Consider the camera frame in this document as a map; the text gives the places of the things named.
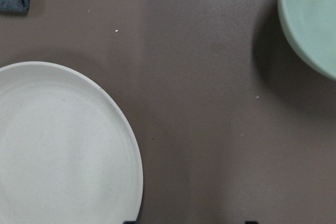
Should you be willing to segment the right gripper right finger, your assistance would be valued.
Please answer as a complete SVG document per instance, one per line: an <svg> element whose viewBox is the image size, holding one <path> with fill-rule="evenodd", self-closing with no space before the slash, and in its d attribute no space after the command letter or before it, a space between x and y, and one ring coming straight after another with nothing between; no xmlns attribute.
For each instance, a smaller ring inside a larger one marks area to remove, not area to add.
<svg viewBox="0 0 336 224"><path fill-rule="evenodd" d="M245 221L245 224L258 224L258 221L256 221L256 220L247 220L247 221Z"/></svg>

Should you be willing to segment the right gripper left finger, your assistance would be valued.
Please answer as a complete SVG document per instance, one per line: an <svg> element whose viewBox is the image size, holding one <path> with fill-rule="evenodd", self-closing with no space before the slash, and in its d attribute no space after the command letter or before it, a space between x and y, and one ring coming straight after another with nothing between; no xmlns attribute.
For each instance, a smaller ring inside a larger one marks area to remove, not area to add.
<svg viewBox="0 0 336 224"><path fill-rule="evenodd" d="M124 221L123 224L136 224L136 220L133 221Z"/></svg>

